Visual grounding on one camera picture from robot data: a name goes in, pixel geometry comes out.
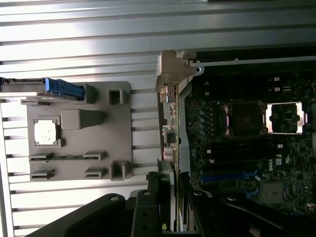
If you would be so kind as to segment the blue expansion slot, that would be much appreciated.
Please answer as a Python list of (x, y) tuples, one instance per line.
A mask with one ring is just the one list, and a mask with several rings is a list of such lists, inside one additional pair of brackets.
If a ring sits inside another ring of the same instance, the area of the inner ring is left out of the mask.
[(254, 173), (227, 173), (227, 174), (213, 174), (213, 175), (202, 175), (200, 180), (202, 182), (220, 182), (220, 181), (231, 181), (231, 180), (247, 180), (255, 177), (257, 172)]

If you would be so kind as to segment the CPU socket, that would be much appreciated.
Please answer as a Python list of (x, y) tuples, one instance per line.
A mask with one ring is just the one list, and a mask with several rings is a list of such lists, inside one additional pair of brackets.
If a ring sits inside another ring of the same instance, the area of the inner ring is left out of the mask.
[(225, 136), (250, 137), (268, 132), (267, 104), (258, 101), (234, 101), (222, 105), (225, 113)]

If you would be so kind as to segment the grey plastic parts rack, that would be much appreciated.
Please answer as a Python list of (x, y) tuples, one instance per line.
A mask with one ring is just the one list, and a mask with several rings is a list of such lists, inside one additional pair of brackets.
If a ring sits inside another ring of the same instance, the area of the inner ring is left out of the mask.
[[(133, 176), (131, 86), (126, 81), (88, 82), (81, 101), (23, 100), (27, 107), (31, 181), (109, 179)], [(53, 145), (35, 142), (39, 120), (56, 124)], [(82, 160), (47, 160), (48, 156)]]

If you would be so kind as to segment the silver CPU chip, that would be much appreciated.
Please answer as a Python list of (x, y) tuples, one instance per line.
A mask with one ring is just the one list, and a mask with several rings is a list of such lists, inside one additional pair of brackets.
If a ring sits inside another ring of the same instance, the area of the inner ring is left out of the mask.
[(39, 120), (34, 125), (34, 136), (38, 145), (53, 145), (57, 140), (56, 124), (52, 120)]

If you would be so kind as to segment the blue disk caddy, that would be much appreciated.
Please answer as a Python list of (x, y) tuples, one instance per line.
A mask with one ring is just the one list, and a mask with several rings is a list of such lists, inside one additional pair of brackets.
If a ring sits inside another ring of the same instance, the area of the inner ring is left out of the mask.
[(65, 98), (71, 100), (84, 99), (84, 87), (61, 79), (43, 78), (45, 91), (43, 92), (0, 92), (0, 98), (9, 97), (39, 97)]

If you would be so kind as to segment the grey chipset heatsink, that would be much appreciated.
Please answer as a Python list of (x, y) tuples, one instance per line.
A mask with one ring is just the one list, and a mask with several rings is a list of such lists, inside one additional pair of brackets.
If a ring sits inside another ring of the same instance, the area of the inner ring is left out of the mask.
[(281, 181), (265, 182), (262, 185), (264, 204), (279, 204), (284, 201), (283, 183)]

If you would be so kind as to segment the silver hard disk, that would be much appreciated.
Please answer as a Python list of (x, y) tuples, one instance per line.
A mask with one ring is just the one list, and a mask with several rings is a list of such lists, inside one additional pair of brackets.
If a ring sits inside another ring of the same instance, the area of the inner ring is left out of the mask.
[(45, 80), (39, 79), (5, 79), (0, 78), (0, 92), (43, 92)]

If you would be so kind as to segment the green RAM stick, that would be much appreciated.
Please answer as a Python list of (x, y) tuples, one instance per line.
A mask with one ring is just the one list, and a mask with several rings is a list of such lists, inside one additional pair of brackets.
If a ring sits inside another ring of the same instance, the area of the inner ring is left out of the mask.
[(51, 155), (47, 157), (47, 160), (82, 160), (84, 159), (83, 156), (58, 156), (58, 155)]

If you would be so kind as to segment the metal socket cover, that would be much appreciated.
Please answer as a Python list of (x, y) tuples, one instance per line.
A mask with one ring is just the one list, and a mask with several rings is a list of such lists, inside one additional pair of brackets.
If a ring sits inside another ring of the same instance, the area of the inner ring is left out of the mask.
[(269, 134), (301, 135), (308, 123), (308, 115), (302, 102), (267, 104), (266, 128)]

